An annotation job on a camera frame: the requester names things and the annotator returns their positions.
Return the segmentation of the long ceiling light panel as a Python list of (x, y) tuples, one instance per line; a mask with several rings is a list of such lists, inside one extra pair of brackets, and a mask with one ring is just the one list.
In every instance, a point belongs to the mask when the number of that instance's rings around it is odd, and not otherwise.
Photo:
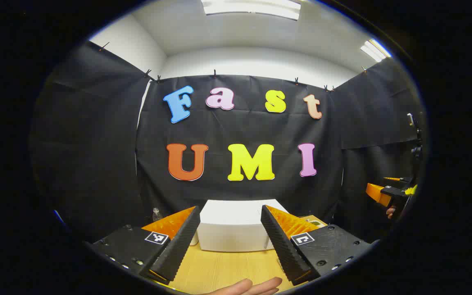
[(206, 15), (251, 13), (297, 21), (301, 4), (292, 0), (201, 0)]

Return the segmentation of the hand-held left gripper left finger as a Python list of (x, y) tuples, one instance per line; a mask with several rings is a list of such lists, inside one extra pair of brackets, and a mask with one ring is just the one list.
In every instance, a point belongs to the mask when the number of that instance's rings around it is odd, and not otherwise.
[(169, 284), (200, 224), (200, 212), (193, 206), (143, 227), (126, 225), (86, 245), (134, 276)]

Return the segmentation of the black backdrop cloth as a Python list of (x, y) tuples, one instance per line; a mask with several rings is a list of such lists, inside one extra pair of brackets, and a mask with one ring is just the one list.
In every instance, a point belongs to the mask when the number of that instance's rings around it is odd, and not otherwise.
[(412, 173), (423, 108), (386, 59), (334, 91), (249, 75), (150, 80), (88, 42), (37, 100), (29, 150), (41, 194), (94, 242), (207, 200), (276, 199), (374, 241), (391, 228), (367, 183)]

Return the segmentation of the white microwave oven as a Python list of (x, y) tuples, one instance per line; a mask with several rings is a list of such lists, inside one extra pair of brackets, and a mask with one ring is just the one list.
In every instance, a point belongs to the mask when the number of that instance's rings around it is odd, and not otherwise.
[(272, 250), (261, 223), (263, 205), (287, 212), (276, 200), (208, 200), (200, 212), (197, 228), (204, 251), (257, 252)]

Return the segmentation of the small ceiling light panel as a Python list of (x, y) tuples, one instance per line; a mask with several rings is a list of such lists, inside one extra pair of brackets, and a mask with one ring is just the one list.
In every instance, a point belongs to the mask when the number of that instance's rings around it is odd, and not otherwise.
[(375, 39), (368, 39), (360, 47), (360, 50), (373, 58), (376, 62), (382, 62), (386, 58), (392, 58), (392, 55)]

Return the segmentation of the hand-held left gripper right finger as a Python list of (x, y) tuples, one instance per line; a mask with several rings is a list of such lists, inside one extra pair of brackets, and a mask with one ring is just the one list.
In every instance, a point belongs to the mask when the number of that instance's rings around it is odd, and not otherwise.
[(294, 286), (334, 276), (377, 244), (334, 224), (317, 227), (269, 205), (262, 206), (261, 223)]

